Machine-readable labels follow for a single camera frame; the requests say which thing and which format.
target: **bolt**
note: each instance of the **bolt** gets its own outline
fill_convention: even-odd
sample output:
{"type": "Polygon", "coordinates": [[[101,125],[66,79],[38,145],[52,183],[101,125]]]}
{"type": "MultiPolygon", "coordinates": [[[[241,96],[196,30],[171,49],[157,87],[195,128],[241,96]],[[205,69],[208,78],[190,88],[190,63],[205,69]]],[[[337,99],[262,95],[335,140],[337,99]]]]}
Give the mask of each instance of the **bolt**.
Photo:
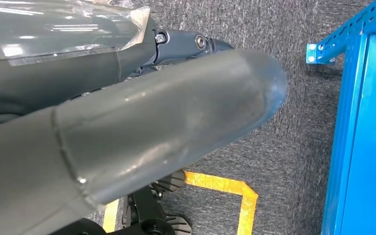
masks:
{"type": "Polygon", "coordinates": [[[156,43],[164,43],[166,42],[166,36],[164,34],[158,34],[155,36],[156,43]]]}
{"type": "Polygon", "coordinates": [[[316,49],[316,45],[315,44],[310,44],[309,45],[309,50],[315,50],[316,49]]]}
{"type": "Polygon", "coordinates": [[[205,47],[207,46],[207,42],[206,42],[204,36],[202,36],[202,35],[197,35],[195,37],[195,44],[196,44],[196,46],[199,50],[204,50],[205,47]]]}

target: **blue metal upright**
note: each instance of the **blue metal upright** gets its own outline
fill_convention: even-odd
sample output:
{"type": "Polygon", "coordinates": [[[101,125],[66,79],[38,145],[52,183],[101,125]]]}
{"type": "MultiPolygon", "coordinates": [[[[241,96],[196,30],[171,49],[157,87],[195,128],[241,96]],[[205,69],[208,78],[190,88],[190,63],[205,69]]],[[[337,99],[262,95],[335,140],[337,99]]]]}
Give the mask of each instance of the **blue metal upright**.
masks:
{"type": "Polygon", "coordinates": [[[376,1],[317,44],[306,62],[345,53],[322,235],[376,234],[376,1]]]}

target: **yellow tape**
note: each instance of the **yellow tape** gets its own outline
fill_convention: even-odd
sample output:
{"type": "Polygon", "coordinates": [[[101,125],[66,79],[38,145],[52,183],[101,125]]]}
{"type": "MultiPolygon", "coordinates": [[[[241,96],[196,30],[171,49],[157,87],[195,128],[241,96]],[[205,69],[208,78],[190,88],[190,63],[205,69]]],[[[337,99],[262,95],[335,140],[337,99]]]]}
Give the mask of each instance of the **yellow tape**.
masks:
{"type": "Polygon", "coordinates": [[[107,204],[104,211],[103,229],[107,233],[115,231],[116,228],[116,216],[118,214],[119,200],[115,200],[107,204]]]}
{"type": "Polygon", "coordinates": [[[245,182],[187,171],[185,175],[185,183],[189,185],[242,195],[237,235],[252,234],[254,214],[259,195],[245,182]]]}

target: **gray pipe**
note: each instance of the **gray pipe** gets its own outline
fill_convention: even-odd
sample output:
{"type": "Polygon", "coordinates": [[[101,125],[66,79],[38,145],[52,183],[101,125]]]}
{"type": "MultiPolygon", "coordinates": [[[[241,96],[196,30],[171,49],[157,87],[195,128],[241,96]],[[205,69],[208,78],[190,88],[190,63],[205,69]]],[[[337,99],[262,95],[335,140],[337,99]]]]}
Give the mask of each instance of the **gray pipe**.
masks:
{"type": "Polygon", "coordinates": [[[0,235],[51,233],[264,124],[272,57],[230,51],[0,124],[0,235]]]}

